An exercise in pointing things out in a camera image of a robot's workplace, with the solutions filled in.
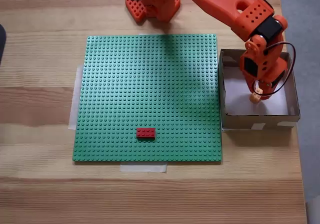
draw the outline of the wood grain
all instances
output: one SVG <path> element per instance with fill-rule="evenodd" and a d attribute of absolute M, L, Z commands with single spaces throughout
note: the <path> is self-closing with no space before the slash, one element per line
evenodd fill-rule
<path fill-rule="evenodd" d="M 7 224 L 301 224 L 304 215 L 297 181 L 286 179 L 0 179 L 0 183 L 0 190 L 10 187 L 0 200 Z"/>
<path fill-rule="evenodd" d="M 305 224 L 297 130 L 222 133 L 223 162 L 167 173 L 74 164 L 68 130 L 88 35 L 216 33 L 244 43 L 191 0 L 168 24 L 136 25 L 125 0 L 0 0 L 0 223 Z M 280 0 L 268 0 L 281 14 Z"/>

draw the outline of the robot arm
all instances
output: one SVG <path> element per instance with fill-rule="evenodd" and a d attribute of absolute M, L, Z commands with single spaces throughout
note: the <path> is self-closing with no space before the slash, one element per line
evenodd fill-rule
<path fill-rule="evenodd" d="M 280 58 L 282 33 L 288 24 L 285 18 L 273 16 L 274 9 L 266 0 L 193 1 L 246 42 L 240 70 L 252 93 L 256 93 L 254 86 L 259 81 L 261 99 L 270 98 L 287 71 L 287 63 Z"/>

